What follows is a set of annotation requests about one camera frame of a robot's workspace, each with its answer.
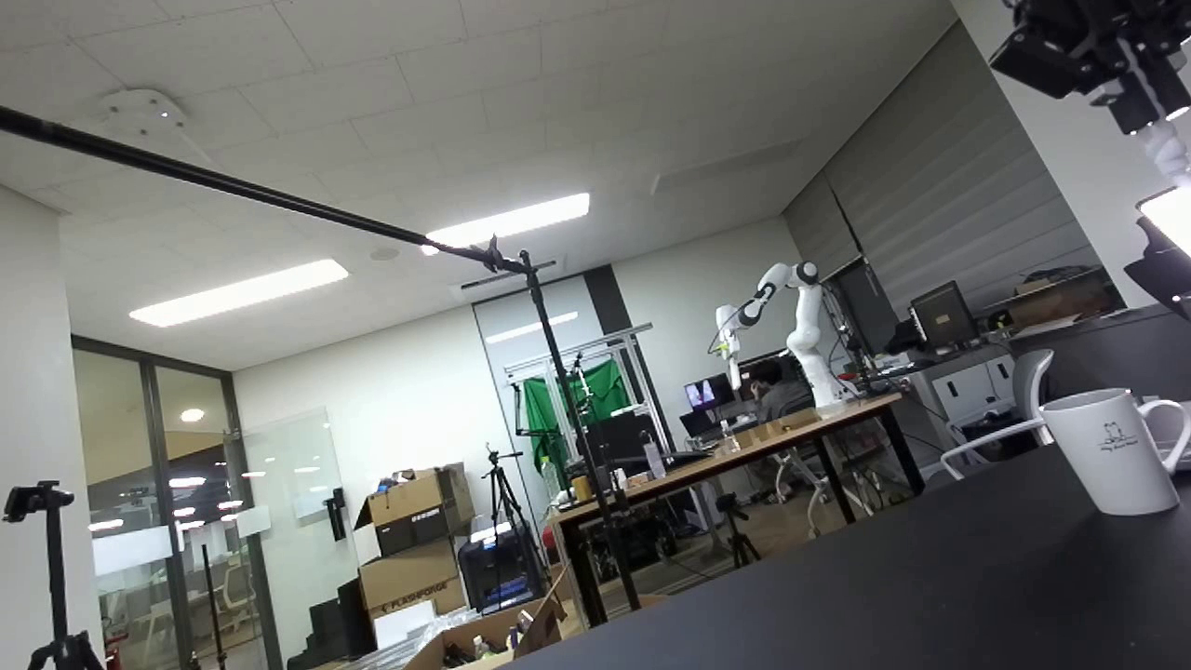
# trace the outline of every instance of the glass wall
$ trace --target glass wall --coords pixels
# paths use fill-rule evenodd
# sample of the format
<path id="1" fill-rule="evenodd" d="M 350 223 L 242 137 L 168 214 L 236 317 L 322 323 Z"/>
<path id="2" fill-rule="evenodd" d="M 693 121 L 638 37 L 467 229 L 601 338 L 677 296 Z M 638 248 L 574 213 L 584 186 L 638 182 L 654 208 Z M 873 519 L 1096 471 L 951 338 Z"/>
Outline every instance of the glass wall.
<path id="1" fill-rule="evenodd" d="M 265 560 L 242 540 L 230 377 L 74 349 L 107 653 L 122 670 L 278 667 Z"/>

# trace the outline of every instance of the wooden table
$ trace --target wooden table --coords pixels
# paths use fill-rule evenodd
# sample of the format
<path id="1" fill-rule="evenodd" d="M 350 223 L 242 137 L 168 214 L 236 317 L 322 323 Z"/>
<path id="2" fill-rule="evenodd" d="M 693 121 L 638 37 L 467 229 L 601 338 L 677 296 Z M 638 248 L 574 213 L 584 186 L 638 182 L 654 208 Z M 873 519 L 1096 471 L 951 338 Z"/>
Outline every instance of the wooden table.
<path id="1" fill-rule="evenodd" d="M 519 670 L 1189 667 L 1191 483 L 1154 516 L 1103 516 L 1062 449 L 1035 449 L 775 553 Z"/>
<path id="2" fill-rule="evenodd" d="M 803 449 L 816 449 L 819 460 L 822 460 L 822 471 L 835 486 L 835 497 L 847 512 L 847 519 L 854 526 L 858 512 L 849 507 L 849 495 L 847 495 L 847 483 L 839 477 L 839 464 L 832 460 L 825 452 L 825 441 L 822 434 L 835 431 L 835 426 L 847 426 L 847 425 L 858 425 L 858 419 L 873 419 L 879 415 L 885 434 L 890 434 L 890 447 L 896 452 L 896 464 L 907 480 L 907 486 L 921 495 L 922 491 L 922 477 L 921 477 L 921 464 L 916 459 L 907 452 L 907 441 L 892 419 L 892 405 L 900 400 L 900 394 L 879 394 L 879 399 L 860 399 L 860 400 L 849 400 L 840 410 L 801 410 L 801 413 L 791 413 L 791 415 L 780 415 L 763 426 L 751 426 L 751 431 L 742 431 L 732 434 L 742 447 L 732 449 L 718 449 L 705 460 L 693 460 L 687 470 L 675 470 L 670 477 L 663 480 L 649 480 L 649 483 L 638 483 L 624 502 L 618 502 L 613 509 L 629 509 L 629 507 L 639 507 L 639 502 L 652 502 L 652 497 L 663 497 L 670 491 L 683 491 L 683 486 L 693 486 L 701 480 L 713 480 L 725 470 L 739 470 L 744 460 L 758 460 L 758 459 L 771 459 L 771 452 L 781 452 L 781 449 L 792 449 L 792 447 L 803 447 Z M 590 540 L 584 540 L 584 528 L 590 519 L 601 516 L 601 507 L 597 502 L 584 502 L 584 507 L 574 507 L 574 509 L 561 509 L 554 516 L 557 532 L 561 532 L 561 552 L 565 552 L 565 560 L 569 560 L 569 578 L 581 590 L 581 607 L 590 612 L 590 624 L 605 624 L 606 620 L 606 610 L 605 610 L 605 600 L 601 600 L 601 580 L 592 572 L 592 560 L 590 560 Z"/>

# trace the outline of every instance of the white mug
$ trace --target white mug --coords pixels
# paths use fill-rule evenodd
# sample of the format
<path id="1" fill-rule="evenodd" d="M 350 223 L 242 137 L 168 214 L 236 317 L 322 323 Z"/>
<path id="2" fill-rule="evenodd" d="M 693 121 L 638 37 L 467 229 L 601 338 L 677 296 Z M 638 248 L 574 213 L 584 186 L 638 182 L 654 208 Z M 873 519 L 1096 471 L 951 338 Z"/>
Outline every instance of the white mug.
<path id="1" fill-rule="evenodd" d="M 1157 452 L 1146 415 L 1182 413 L 1182 439 Z M 1092 502 L 1111 516 L 1138 516 L 1182 507 L 1172 470 L 1191 441 L 1191 413 L 1182 400 L 1134 400 L 1128 385 L 1103 385 L 1043 405 L 1043 425 L 1074 460 Z"/>

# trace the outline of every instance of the ceiling light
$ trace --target ceiling light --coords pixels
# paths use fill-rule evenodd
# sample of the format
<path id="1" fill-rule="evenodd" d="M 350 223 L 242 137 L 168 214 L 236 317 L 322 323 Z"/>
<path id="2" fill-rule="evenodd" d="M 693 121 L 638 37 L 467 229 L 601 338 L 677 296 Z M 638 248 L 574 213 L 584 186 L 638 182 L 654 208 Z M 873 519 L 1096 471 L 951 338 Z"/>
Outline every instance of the ceiling light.
<path id="1" fill-rule="evenodd" d="M 569 192 L 569 197 L 554 197 L 554 202 L 539 202 L 528 208 L 509 208 L 500 214 L 484 214 L 484 219 L 467 219 L 455 228 L 437 228 L 430 229 L 432 241 L 445 244 L 489 244 L 493 237 L 515 237 L 526 229 L 539 229 L 539 228 L 557 228 L 569 219 L 584 219 L 592 208 L 592 192 Z"/>
<path id="2" fill-rule="evenodd" d="M 551 327 L 561 327 L 561 323 L 569 323 L 569 321 L 579 321 L 579 311 L 557 311 L 557 317 L 551 317 Z M 545 332 L 545 323 L 526 323 L 526 327 L 494 332 L 494 333 L 489 333 L 484 342 L 489 342 L 489 346 L 500 346 L 500 342 L 526 338 L 526 333 L 538 333 L 538 332 Z"/>
<path id="3" fill-rule="evenodd" d="M 154 327 L 174 327 L 174 323 L 204 321 L 218 311 L 236 311 L 247 306 L 276 302 L 276 296 L 318 289 L 318 285 L 343 284 L 343 280 L 347 280 L 347 269 L 324 258 L 312 264 L 296 264 L 285 270 L 268 270 L 268 275 L 223 284 L 214 289 L 184 295 L 173 302 L 141 306 L 129 317 L 141 323 L 154 323 Z"/>
<path id="4" fill-rule="evenodd" d="M 196 419 L 204 419 L 210 413 L 200 410 L 200 405 L 187 405 L 184 413 L 178 413 L 178 419 L 184 425 L 196 425 Z"/>
<path id="5" fill-rule="evenodd" d="M 1164 188 L 1138 208 L 1172 244 L 1191 258 L 1191 186 Z"/>
<path id="6" fill-rule="evenodd" d="M 117 528 L 122 528 L 122 516 L 107 516 L 107 519 L 94 519 L 94 526 L 90 526 L 94 537 L 98 537 L 98 532 L 117 532 Z"/>
<path id="7" fill-rule="evenodd" d="M 200 486 L 210 483 L 210 477 L 173 477 L 173 486 L 184 491 L 184 486 Z"/>

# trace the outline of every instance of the desk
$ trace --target desk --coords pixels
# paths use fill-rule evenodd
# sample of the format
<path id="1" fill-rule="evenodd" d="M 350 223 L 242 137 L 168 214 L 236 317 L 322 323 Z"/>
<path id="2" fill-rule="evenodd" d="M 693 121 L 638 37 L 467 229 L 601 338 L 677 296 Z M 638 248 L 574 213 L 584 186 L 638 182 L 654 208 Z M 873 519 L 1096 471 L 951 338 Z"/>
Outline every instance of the desk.
<path id="1" fill-rule="evenodd" d="M 1035 449 L 519 670 L 1189 667 L 1191 486 L 1182 495 L 1172 512 L 1115 519 L 1062 449 Z"/>
<path id="2" fill-rule="evenodd" d="M 858 419 L 868 419 L 868 415 L 879 415 L 890 441 L 892 441 L 892 452 L 905 470 L 905 480 L 914 491 L 922 491 L 922 477 L 921 477 L 921 464 L 916 459 L 907 452 L 907 441 L 892 419 L 892 405 L 896 405 L 900 394 L 879 394 L 879 399 L 863 399 L 863 400 L 849 400 L 840 410 L 803 410 L 803 413 L 791 413 L 791 415 L 780 415 L 771 431 L 758 431 L 758 439 L 744 441 L 739 452 L 725 452 L 725 459 L 705 459 L 705 460 L 693 460 L 687 470 L 675 470 L 670 477 L 663 480 L 649 480 L 639 486 L 632 486 L 624 495 L 621 507 L 639 507 L 639 502 L 652 502 L 659 495 L 670 495 L 677 486 L 693 486 L 708 477 L 718 477 L 725 470 L 739 470 L 744 460 L 756 460 L 756 459 L 771 459 L 771 452 L 781 452 L 791 447 L 811 447 L 832 477 L 832 486 L 835 486 L 835 497 L 847 512 L 847 519 L 854 526 L 858 512 L 849 507 L 849 495 L 847 495 L 847 483 L 825 452 L 825 441 L 822 434 L 835 431 L 835 426 L 847 426 L 847 425 L 858 425 Z M 605 610 L 605 600 L 601 600 L 601 580 L 592 572 L 592 560 L 590 560 L 590 547 L 584 547 L 584 519 L 597 519 L 601 509 L 597 502 L 584 502 L 584 507 L 574 507 L 574 509 L 561 509 L 554 519 L 557 519 L 557 532 L 561 532 L 561 547 L 565 547 L 565 560 L 574 569 L 574 583 L 581 590 L 581 607 L 590 612 L 590 624 L 605 624 L 606 620 L 606 610 Z"/>

